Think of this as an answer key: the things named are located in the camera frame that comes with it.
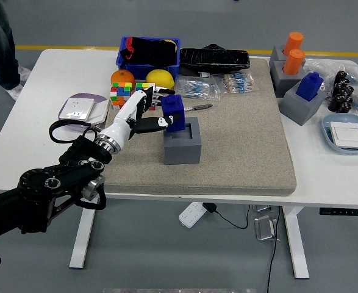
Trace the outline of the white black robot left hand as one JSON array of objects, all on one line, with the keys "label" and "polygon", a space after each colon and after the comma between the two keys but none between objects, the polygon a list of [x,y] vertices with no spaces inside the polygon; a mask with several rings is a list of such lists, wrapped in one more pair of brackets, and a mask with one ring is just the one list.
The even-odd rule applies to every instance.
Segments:
[{"label": "white black robot left hand", "polygon": [[103,129],[95,143],[110,154],[117,154],[124,148],[124,143],[134,134],[162,131],[179,121],[182,114],[169,114],[164,117],[141,116],[152,104],[154,95],[161,87],[150,87],[134,92],[115,116],[113,123]]}]

